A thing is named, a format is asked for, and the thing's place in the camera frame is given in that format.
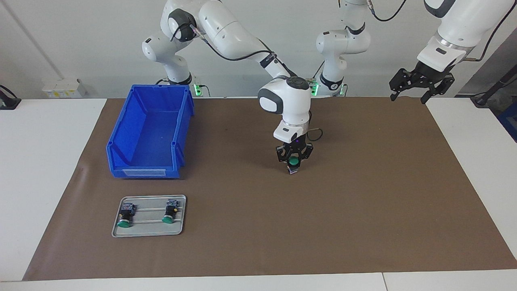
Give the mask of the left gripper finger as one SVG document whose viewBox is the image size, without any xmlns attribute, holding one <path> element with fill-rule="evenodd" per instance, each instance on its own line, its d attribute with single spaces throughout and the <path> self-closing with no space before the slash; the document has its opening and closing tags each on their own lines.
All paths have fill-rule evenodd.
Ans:
<svg viewBox="0 0 517 291">
<path fill-rule="evenodd" d="M 390 90 L 392 90 L 390 95 L 391 101 L 395 101 L 401 92 L 410 90 L 414 87 L 414 75 L 415 70 L 408 71 L 406 69 L 399 69 L 395 73 L 395 75 L 389 81 Z"/>
<path fill-rule="evenodd" d="M 438 85 L 432 83 L 431 81 L 427 81 L 428 90 L 421 97 L 421 104 L 426 104 L 430 98 L 436 95 L 445 94 L 454 83 L 454 81 L 454 77 L 445 77 L 438 83 Z"/>
</svg>

